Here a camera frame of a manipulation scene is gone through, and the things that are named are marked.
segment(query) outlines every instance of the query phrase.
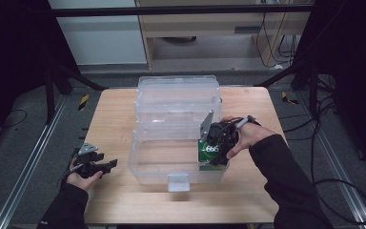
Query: light wood tabletop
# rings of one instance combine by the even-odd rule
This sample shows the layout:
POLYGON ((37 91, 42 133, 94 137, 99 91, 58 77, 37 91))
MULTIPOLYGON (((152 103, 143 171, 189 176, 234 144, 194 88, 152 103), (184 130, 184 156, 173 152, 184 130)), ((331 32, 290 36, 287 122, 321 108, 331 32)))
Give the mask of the light wood tabletop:
MULTIPOLYGON (((264 190, 266 178, 247 150, 230 162, 220 183, 191 184, 191 191, 169 193, 167 184, 140 184, 129 171, 135 126, 135 89, 101 94, 86 140, 117 167, 90 190, 86 223, 258 223, 273 222, 278 210, 264 190)), ((222 116, 252 115, 264 127, 284 136, 265 88, 221 87, 222 116)))

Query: clear plastic container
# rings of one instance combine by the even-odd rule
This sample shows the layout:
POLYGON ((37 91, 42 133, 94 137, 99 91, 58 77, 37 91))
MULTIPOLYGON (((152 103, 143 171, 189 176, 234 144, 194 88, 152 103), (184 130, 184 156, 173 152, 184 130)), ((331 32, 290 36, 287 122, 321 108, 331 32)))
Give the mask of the clear plastic container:
POLYGON ((200 125, 214 111, 221 117, 215 76, 144 76, 139 80, 136 125, 129 168, 140 183, 168 183, 188 191, 188 183, 219 182, 225 171, 199 171, 200 125))

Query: person's left hand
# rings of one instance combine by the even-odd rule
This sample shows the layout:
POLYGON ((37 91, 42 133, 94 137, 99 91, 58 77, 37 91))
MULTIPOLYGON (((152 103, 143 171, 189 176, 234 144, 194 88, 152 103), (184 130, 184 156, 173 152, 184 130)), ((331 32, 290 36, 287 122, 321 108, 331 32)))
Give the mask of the person's left hand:
MULTIPOLYGON (((70 169, 74 167, 74 163, 76 161, 76 158, 74 158, 71 162, 70 169)), ((67 183, 74 185, 80 189, 85 190, 86 192, 89 191, 89 189, 93 186, 93 184, 102 177, 103 172, 99 171, 95 173, 93 176, 88 178, 82 178, 77 173, 71 173, 67 178, 67 183)))

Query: black long-sleeve shirt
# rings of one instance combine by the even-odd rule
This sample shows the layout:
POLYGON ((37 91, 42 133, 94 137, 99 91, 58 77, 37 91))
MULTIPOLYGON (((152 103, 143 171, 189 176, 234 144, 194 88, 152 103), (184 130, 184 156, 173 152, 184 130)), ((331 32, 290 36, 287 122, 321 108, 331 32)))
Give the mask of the black long-sleeve shirt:
MULTIPOLYGON (((333 228, 320 209, 315 188, 296 164, 281 135, 271 135, 249 149, 255 165, 267 179, 266 191, 278 204, 275 229, 333 228)), ((65 184, 37 229, 87 228, 84 211, 88 193, 65 184)))

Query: black horizontal bar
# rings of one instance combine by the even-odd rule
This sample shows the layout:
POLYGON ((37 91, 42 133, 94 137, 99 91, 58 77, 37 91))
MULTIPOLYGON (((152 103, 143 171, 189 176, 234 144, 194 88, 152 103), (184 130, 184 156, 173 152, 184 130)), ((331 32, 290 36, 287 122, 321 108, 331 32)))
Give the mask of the black horizontal bar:
POLYGON ((126 16, 161 14, 199 14, 199 13, 245 13, 245 12, 302 12, 313 11, 314 5, 225 5, 225 6, 180 6, 180 7, 137 7, 137 8, 96 8, 96 9, 58 9, 31 10, 30 14, 51 17, 89 17, 126 16))

